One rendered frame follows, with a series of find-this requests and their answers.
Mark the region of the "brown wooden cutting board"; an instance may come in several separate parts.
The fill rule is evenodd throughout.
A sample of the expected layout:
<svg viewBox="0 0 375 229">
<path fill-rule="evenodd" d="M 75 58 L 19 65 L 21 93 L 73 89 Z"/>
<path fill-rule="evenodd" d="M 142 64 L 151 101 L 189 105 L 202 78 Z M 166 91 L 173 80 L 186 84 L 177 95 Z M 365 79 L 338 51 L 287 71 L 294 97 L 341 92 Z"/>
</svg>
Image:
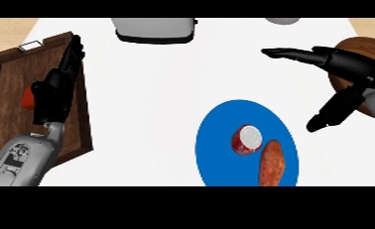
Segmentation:
<svg viewBox="0 0 375 229">
<path fill-rule="evenodd" d="M 49 134 L 42 125 L 33 124 L 36 102 L 31 85 L 59 66 L 73 36 L 74 33 L 67 32 L 46 38 L 34 49 L 13 48 L 0 52 L 0 149 L 19 134 Z M 86 77 L 80 70 L 56 166 L 93 149 Z"/>
</svg>

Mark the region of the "orange sweet potato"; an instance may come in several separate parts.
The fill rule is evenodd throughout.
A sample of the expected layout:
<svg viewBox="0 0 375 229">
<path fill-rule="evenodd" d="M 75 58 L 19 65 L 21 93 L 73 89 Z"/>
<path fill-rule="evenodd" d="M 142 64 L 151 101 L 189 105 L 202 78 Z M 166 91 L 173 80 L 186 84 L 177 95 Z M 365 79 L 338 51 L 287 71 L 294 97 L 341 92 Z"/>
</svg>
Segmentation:
<svg viewBox="0 0 375 229">
<path fill-rule="evenodd" d="M 285 169 L 282 144 L 270 140 L 262 153 L 260 186 L 278 186 Z"/>
</svg>

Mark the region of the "grey appliance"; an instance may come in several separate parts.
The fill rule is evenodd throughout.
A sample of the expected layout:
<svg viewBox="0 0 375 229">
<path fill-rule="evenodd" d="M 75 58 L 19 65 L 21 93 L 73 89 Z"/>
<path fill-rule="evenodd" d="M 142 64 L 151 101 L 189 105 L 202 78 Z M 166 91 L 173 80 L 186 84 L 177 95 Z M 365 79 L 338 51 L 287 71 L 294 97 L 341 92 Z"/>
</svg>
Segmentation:
<svg viewBox="0 0 375 229">
<path fill-rule="evenodd" d="M 139 44 L 173 45 L 194 40 L 195 18 L 112 18 L 121 41 Z"/>
</svg>

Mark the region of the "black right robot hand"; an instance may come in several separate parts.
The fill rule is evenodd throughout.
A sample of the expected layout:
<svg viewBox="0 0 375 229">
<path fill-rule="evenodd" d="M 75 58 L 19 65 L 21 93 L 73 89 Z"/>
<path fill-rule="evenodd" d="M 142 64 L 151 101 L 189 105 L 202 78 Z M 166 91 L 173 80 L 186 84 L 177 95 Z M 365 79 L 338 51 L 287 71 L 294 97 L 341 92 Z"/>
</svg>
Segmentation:
<svg viewBox="0 0 375 229">
<path fill-rule="evenodd" d="M 272 58 L 284 57 L 312 64 L 352 82 L 322 106 L 319 113 L 307 122 L 306 129 L 315 132 L 328 126 L 340 125 L 365 102 L 366 89 L 375 88 L 375 60 L 355 52 L 329 47 L 313 47 L 312 51 L 290 48 L 262 49 L 262 53 Z"/>
</svg>

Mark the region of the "red vegetable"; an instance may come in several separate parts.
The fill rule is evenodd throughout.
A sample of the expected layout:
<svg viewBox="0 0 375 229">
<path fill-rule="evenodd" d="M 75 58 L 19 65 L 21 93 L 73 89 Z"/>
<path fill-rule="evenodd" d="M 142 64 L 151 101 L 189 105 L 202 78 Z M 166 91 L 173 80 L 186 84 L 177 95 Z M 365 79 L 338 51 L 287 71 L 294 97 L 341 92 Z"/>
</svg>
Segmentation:
<svg viewBox="0 0 375 229">
<path fill-rule="evenodd" d="M 21 99 L 21 106 L 27 110 L 36 109 L 36 97 L 34 97 L 34 93 L 33 93 L 33 85 L 28 85 L 24 90 L 24 95 L 22 95 L 22 99 Z"/>
</svg>

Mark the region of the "grey round object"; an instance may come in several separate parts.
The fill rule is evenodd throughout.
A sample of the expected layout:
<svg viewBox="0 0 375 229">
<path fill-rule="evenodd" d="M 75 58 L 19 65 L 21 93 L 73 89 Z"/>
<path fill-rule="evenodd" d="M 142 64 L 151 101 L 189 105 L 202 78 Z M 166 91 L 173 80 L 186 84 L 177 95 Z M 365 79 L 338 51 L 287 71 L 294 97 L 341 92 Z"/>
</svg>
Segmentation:
<svg viewBox="0 0 375 229">
<path fill-rule="evenodd" d="M 294 24 L 300 18 L 266 18 L 269 22 L 278 25 L 291 25 Z"/>
</svg>

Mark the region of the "blue round plate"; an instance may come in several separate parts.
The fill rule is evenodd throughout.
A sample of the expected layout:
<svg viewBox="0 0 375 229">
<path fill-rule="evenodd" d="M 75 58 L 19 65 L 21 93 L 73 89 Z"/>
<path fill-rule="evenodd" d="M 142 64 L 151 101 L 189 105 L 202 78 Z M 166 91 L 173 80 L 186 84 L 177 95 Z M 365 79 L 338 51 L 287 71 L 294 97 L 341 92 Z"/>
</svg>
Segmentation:
<svg viewBox="0 0 375 229">
<path fill-rule="evenodd" d="M 278 141 L 284 172 L 279 186 L 295 186 L 298 157 L 287 126 L 257 102 L 232 100 L 207 114 L 197 135 L 197 165 L 208 186 L 257 186 L 262 154 Z"/>
</svg>

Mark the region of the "red can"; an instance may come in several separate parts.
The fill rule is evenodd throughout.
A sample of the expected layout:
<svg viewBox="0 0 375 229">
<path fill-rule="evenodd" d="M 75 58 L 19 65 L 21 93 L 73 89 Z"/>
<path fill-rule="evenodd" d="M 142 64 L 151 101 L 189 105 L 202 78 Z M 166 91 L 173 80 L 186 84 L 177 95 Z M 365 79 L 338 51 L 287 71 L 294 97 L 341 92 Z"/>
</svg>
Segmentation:
<svg viewBox="0 0 375 229">
<path fill-rule="evenodd" d="M 232 149 L 241 156 L 253 154 L 263 145 L 263 135 L 259 128 L 250 124 L 244 125 L 232 136 Z"/>
</svg>

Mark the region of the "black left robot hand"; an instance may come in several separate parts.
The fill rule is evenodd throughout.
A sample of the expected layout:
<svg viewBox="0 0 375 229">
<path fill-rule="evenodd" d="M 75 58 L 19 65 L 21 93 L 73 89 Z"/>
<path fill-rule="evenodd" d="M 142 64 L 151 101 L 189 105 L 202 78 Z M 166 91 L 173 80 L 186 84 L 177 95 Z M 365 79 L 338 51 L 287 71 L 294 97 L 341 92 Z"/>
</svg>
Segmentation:
<svg viewBox="0 0 375 229">
<path fill-rule="evenodd" d="M 49 122 L 64 123 L 67 121 L 84 57 L 81 37 L 74 35 L 65 49 L 59 67 L 50 70 L 43 81 L 36 81 L 31 85 L 36 100 L 36 125 L 44 125 Z"/>
</svg>

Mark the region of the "brown wooden bowl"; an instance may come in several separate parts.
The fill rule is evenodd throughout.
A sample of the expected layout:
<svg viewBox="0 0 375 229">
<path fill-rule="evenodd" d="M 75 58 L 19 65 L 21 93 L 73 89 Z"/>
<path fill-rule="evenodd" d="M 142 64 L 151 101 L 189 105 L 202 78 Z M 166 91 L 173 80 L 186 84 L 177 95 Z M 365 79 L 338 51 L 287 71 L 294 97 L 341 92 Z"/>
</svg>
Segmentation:
<svg viewBox="0 0 375 229">
<path fill-rule="evenodd" d="M 368 88 L 375 88 L 375 38 L 353 37 L 341 41 L 332 50 L 328 70 L 328 78 L 335 91 L 363 82 L 368 76 L 374 79 Z M 357 110 L 366 114 L 363 102 Z"/>
</svg>

